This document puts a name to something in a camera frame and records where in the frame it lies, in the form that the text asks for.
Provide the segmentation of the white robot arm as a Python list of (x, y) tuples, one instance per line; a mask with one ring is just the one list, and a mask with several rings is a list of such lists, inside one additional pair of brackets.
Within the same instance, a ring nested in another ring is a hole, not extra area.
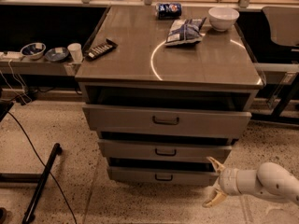
[(241, 170), (225, 167), (213, 157), (207, 159), (219, 177), (210, 197), (203, 203), (205, 208), (214, 207), (227, 196), (241, 195), (299, 205), (299, 180), (280, 165), (265, 162), (256, 170)]

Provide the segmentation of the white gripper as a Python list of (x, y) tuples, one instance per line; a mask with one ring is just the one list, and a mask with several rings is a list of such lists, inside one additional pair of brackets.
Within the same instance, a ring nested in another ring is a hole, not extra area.
[(202, 204), (204, 208), (211, 208), (223, 202), (227, 195), (239, 195), (240, 192), (237, 187), (238, 170), (236, 168), (225, 168), (222, 163), (213, 157), (208, 156), (207, 159), (211, 162), (214, 170), (220, 174), (219, 185), (221, 189), (214, 188), (209, 198)]

